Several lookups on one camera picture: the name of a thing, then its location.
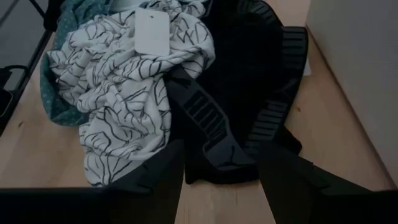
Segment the clothing tag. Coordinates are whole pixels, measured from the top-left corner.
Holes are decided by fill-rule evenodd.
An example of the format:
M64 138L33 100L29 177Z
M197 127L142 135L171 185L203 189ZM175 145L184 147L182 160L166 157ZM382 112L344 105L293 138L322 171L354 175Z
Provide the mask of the clothing tag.
M307 58L307 61L305 62L303 76L309 76L309 75L311 75L311 67L310 67L310 62L308 61L308 58Z
M170 54L170 17L166 12L137 9L135 45L142 54Z

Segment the white patterned fabric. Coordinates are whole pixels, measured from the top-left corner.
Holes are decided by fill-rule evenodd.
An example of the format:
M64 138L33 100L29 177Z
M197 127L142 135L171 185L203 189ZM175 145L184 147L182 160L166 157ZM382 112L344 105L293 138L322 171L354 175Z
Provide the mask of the white patterned fabric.
M169 140L171 113L162 75L182 66L193 78L215 59L213 39L198 19L203 5L151 1L148 9L170 16L170 55L134 50L134 10L98 15L49 51L59 94L90 113L79 127L89 183L117 180L162 150Z

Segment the wooden surface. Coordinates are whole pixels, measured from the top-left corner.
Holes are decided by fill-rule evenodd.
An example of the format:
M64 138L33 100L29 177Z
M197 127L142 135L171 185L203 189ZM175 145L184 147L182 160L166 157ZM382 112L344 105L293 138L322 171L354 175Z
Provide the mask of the wooden surface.
M285 25L304 24L308 0L269 2ZM303 79L286 124L303 144L301 156L371 190L393 188L312 39L308 57L312 75ZM38 66L0 138L0 187L88 186L77 128L51 123L39 91ZM259 182L197 182L183 184L176 223L275 221Z

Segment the white wall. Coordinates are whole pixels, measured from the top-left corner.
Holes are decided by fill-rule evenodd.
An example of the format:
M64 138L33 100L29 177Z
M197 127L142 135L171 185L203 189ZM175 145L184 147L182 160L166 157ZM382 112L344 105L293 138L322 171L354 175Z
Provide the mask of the white wall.
M398 184L398 0L312 0L307 24Z

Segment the teal fabric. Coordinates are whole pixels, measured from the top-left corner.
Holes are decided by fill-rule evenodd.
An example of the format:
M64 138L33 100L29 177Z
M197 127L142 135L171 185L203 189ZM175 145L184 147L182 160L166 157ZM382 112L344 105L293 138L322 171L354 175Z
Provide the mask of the teal fabric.
M67 34L77 30L98 14L108 14L112 0L66 0L58 20L54 49L61 49ZM78 126L87 122L88 114L79 112L58 94L55 75L49 68L49 58L44 54L40 68L40 94L44 110L51 121L63 126Z

